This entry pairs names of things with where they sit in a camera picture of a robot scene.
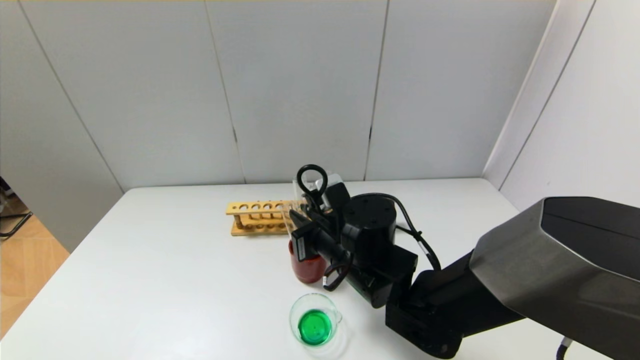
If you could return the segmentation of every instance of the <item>green liquid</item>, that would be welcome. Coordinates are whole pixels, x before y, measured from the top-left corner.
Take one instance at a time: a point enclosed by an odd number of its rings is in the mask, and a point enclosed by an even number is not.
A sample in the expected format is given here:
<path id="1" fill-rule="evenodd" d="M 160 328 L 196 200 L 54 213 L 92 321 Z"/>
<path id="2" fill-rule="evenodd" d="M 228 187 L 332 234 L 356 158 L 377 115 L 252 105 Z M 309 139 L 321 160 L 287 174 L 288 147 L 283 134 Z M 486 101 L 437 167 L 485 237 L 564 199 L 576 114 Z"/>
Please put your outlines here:
<path id="1" fill-rule="evenodd" d="M 320 310 L 309 310 L 300 318 L 298 330 L 306 344 L 320 345 L 331 335 L 331 319 Z"/>

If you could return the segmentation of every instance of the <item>panel seam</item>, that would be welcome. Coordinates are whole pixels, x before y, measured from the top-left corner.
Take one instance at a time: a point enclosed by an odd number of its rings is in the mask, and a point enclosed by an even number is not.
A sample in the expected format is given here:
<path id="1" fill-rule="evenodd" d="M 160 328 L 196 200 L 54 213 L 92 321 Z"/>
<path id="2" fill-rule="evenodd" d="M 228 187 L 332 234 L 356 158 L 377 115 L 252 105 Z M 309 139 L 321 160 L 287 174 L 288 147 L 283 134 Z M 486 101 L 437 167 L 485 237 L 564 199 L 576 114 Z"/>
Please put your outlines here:
<path id="1" fill-rule="evenodd" d="M 233 132 L 234 141 L 236 143 L 236 154 L 238 155 L 238 161 L 240 162 L 240 171 L 242 172 L 242 178 L 246 184 L 246 174 L 244 172 L 244 164 L 242 162 L 242 156 L 240 156 L 240 145 L 238 144 L 238 137 L 236 127 L 234 125 L 234 117 L 231 114 L 231 105 L 229 105 L 229 96 L 227 94 L 227 86 L 225 84 L 225 77 L 222 74 L 222 64 L 220 63 L 220 57 L 218 56 L 218 48 L 216 46 L 216 36 L 213 34 L 213 23 L 211 16 L 209 15 L 209 6 L 207 0 L 202 0 L 204 3 L 204 12 L 207 15 L 207 23 L 209 24 L 209 33 L 211 34 L 211 42 L 213 43 L 213 54 L 216 57 L 216 63 L 218 65 L 218 74 L 220 74 L 220 82 L 222 83 L 222 91 L 225 93 L 225 102 L 227 103 L 227 111 L 229 112 L 229 123 L 231 124 L 231 131 Z"/>
<path id="2" fill-rule="evenodd" d="M 51 62 L 51 59 L 49 59 L 49 55 L 47 55 L 47 52 L 45 51 L 44 46 L 42 45 L 42 42 L 40 41 L 40 38 L 38 37 L 38 34 L 36 33 L 35 28 L 33 27 L 32 23 L 31 23 L 31 20 L 27 16 L 27 11 L 25 11 L 25 9 L 24 9 L 24 7 L 22 5 L 22 0 L 18 0 L 18 5 L 20 6 L 20 11 L 22 12 L 22 15 L 27 20 L 27 24 L 29 25 L 29 29 L 31 30 L 31 33 L 33 34 L 33 37 L 35 37 L 36 42 L 38 43 L 38 46 L 40 47 L 40 50 L 42 51 L 42 54 L 44 55 L 44 58 L 47 60 L 47 64 L 49 65 L 49 68 L 53 72 L 53 75 L 56 77 L 56 81 L 60 85 L 60 88 L 62 89 L 62 92 L 65 94 L 65 97 L 67 98 L 67 101 L 69 102 L 69 105 L 71 105 L 71 108 L 73 109 L 74 113 L 78 117 L 78 120 L 80 121 L 80 124 L 82 124 L 82 127 L 83 127 L 85 133 L 87 134 L 87 136 L 89 136 L 89 139 L 91 140 L 91 143 L 93 144 L 93 146 L 95 147 L 96 151 L 98 152 L 98 155 L 102 159 L 102 162 L 104 162 L 105 166 L 107 166 L 107 170 L 109 170 L 109 173 L 111 174 L 111 177 L 113 178 L 113 180 L 118 185 L 120 191 L 122 193 L 124 193 L 124 189 L 122 188 L 122 185 L 118 181 L 118 178 L 116 177 L 116 175 L 113 173 L 113 170 L 109 166 L 109 163 L 107 162 L 107 159 L 105 159 L 104 155 L 102 154 L 102 151 L 100 151 L 100 147 L 98 146 L 98 144 L 93 139 L 93 136 L 91 135 L 91 133 L 89 132 L 89 129 L 87 128 L 86 124 L 82 120 L 82 117 L 80 116 L 80 113 L 78 112 L 74 102 L 71 100 L 71 96 L 69 96 L 69 93 L 67 92 L 67 89 L 65 88 L 64 84 L 62 83 L 62 80 L 60 79 L 58 73 L 56 72 L 56 69 L 53 67 L 53 63 Z"/>
<path id="3" fill-rule="evenodd" d="M 380 44 L 380 58 L 378 59 L 378 74 L 376 75 L 376 89 L 373 93 L 373 109 L 371 111 L 371 125 L 369 126 L 369 141 L 367 142 L 367 157 L 365 158 L 364 163 L 364 176 L 362 177 L 363 181 L 367 180 L 367 171 L 369 170 L 369 155 L 371 153 L 371 138 L 373 136 L 373 121 L 376 117 L 376 103 L 378 101 L 378 88 L 380 86 L 380 73 L 382 70 L 382 55 L 385 50 L 385 39 L 387 37 L 387 19 L 389 17 L 389 2 L 391 0 L 387 0 L 387 8 L 385 9 L 385 23 L 382 27 L 382 42 Z"/>
<path id="4" fill-rule="evenodd" d="M 582 27 L 580 28 L 580 32 L 578 33 L 578 37 L 575 39 L 575 43 L 573 43 L 573 47 L 571 48 L 571 51 L 569 52 L 569 56 L 567 56 L 567 59 L 564 62 L 562 70 L 560 71 L 560 75 L 556 79 L 556 83 L 554 83 L 554 87 L 551 89 L 551 92 L 549 93 L 549 96 L 547 97 L 547 100 L 545 101 L 545 104 L 542 107 L 542 110 L 540 110 L 540 114 L 538 114 L 538 118 L 536 118 L 536 122 L 533 124 L 533 126 L 531 128 L 531 131 L 527 135 L 527 138 L 524 140 L 524 143 L 522 144 L 522 147 L 518 151 L 518 155 L 516 155 L 516 158 L 513 161 L 513 163 L 511 164 L 511 167 L 509 167 L 509 171 L 507 172 L 507 175 L 504 177 L 504 180 L 502 180 L 502 184 L 500 184 L 500 187 L 498 188 L 498 191 L 502 191 L 502 187 L 504 186 L 504 184 L 506 184 L 507 180 L 509 179 L 509 175 L 511 175 L 511 171 L 513 170 L 513 168 L 515 167 L 516 163 L 518 162 L 518 159 L 520 158 L 520 155 L 522 155 L 522 151 L 527 146 L 527 143 L 529 142 L 529 139 L 531 138 L 531 135 L 535 131 L 536 126 L 538 125 L 538 122 L 540 121 L 540 118 L 542 118 L 542 114 L 544 114 L 545 110 L 547 109 L 547 105 L 549 104 L 549 100 L 551 100 L 551 97 L 553 96 L 554 92 L 556 91 L 556 88 L 557 88 L 558 84 L 560 83 L 560 79 L 562 79 L 562 76 L 564 75 L 564 71 L 566 70 L 566 67 L 569 64 L 569 61 L 571 60 L 571 57 L 573 56 L 573 52 L 574 52 L 575 48 L 577 47 L 578 43 L 580 42 L 580 38 L 582 37 L 582 32 L 584 31 L 584 28 L 587 26 L 587 22 L 589 22 L 589 18 L 591 17 L 591 12 L 593 11 L 593 8 L 596 5 L 597 1 L 598 0 L 593 0 L 593 4 L 591 4 L 591 8 L 589 9 L 589 12 L 587 13 L 587 17 L 584 20 L 584 23 L 582 24 Z"/>

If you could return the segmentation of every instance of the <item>black cable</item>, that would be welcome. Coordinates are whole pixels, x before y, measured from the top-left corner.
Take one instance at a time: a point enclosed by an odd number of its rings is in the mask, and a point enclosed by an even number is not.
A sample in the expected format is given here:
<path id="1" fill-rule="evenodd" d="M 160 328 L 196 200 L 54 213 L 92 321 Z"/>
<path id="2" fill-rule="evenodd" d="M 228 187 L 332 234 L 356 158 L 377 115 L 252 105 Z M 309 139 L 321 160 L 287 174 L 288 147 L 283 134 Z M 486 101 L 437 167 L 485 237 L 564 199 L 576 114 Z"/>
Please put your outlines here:
<path id="1" fill-rule="evenodd" d="M 566 354 L 567 349 L 569 349 L 569 347 L 560 344 L 558 352 L 556 353 L 556 360 L 564 360 L 564 355 Z"/>
<path id="2" fill-rule="evenodd" d="M 413 236 L 415 241 L 417 241 L 419 245 L 422 245 L 422 248 L 423 248 L 422 250 L 425 252 L 425 255 L 427 255 L 427 259 L 431 263 L 431 266 L 433 267 L 434 270 L 442 270 L 442 266 L 440 265 L 440 260 L 438 259 L 438 256 L 436 255 L 435 251 L 433 251 L 433 249 L 422 237 L 422 231 L 416 230 L 415 226 L 413 226 L 413 222 L 411 221 L 409 214 L 406 212 L 406 209 L 402 205 L 402 202 L 400 202 L 400 200 L 398 200 L 397 197 L 393 195 L 389 195 L 387 193 L 363 193 L 360 195 L 355 195 L 354 197 L 352 197 L 352 199 L 357 199 L 359 197 L 365 197 L 365 196 L 371 196 L 371 195 L 390 199 L 398 205 L 398 208 L 400 208 L 400 211 L 402 211 L 402 214 L 404 215 L 404 219 L 406 220 L 406 224 L 409 226 L 409 229 L 405 229 L 404 227 L 401 227 L 401 226 L 396 226 L 396 227 L 406 232 L 407 234 Z"/>
<path id="3" fill-rule="evenodd" d="M 311 190 L 309 190 L 307 188 L 307 186 L 302 181 L 302 174 L 304 174 L 308 170 L 315 170 L 315 171 L 320 173 L 320 176 L 322 176 L 322 185 L 320 186 L 320 189 L 318 189 L 318 193 L 315 194 L 315 195 L 311 192 Z M 328 183 L 328 178 L 327 178 L 327 175 L 326 175 L 326 171 L 324 171 L 323 168 L 321 168 L 321 167 L 319 167 L 317 165 L 308 164 L 308 165 L 305 165 L 305 166 L 301 167 L 298 170 L 298 173 L 296 174 L 296 181 L 298 182 L 298 186 L 300 187 L 300 190 L 302 190 L 303 193 L 307 194 L 307 197 L 309 198 L 309 201 L 316 208 L 317 212 L 321 214 L 322 211 L 320 210 L 320 204 L 318 204 L 316 202 L 315 197 L 317 196 L 318 198 L 320 198 L 322 196 L 322 194 L 324 194 L 324 191 L 326 190 L 326 184 Z"/>
<path id="4" fill-rule="evenodd" d="M 564 360 L 564 355 L 566 351 L 569 349 L 569 345 L 573 343 L 573 340 L 567 338 L 566 336 L 562 339 L 560 346 L 558 347 L 558 351 L 556 352 L 556 360 Z"/>
<path id="5" fill-rule="evenodd" d="M 329 266 L 324 271 L 324 277 L 325 278 L 329 278 L 329 275 L 331 275 L 332 272 L 338 270 L 338 278 L 336 278 L 336 280 L 334 280 L 329 285 L 324 284 L 323 288 L 325 290 L 328 290 L 328 291 L 335 290 L 338 287 L 338 285 L 340 285 L 340 283 L 344 280 L 344 278 L 347 277 L 347 274 L 351 270 L 351 265 L 353 265 L 353 254 L 349 255 L 349 262 L 347 262 L 346 265 L 345 264 L 331 264 L 331 266 Z"/>

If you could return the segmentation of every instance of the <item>test tube rack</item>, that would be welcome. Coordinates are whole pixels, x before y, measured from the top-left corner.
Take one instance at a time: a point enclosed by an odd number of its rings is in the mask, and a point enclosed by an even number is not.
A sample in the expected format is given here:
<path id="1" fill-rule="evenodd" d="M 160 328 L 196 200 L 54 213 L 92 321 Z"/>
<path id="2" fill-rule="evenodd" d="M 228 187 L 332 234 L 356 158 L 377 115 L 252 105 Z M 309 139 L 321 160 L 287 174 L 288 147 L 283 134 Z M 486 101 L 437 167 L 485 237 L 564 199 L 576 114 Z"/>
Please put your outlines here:
<path id="1" fill-rule="evenodd" d="M 232 236 L 282 235 L 287 226 L 282 210 L 289 208 L 291 201 L 229 202 L 227 215 L 233 215 Z"/>

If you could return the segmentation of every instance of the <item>glass beaker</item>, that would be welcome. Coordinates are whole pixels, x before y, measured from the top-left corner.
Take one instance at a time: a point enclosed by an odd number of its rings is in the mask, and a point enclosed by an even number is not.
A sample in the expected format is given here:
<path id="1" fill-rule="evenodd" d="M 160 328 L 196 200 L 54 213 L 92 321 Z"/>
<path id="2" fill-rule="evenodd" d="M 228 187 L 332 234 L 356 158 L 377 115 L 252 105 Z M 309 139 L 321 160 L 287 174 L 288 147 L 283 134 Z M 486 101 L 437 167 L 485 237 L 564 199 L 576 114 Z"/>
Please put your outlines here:
<path id="1" fill-rule="evenodd" d="M 318 293 L 300 297 L 289 313 L 291 331 L 306 347 L 319 347 L 331 342 L 341 321 L 342 314 L 333 302 Z"/>

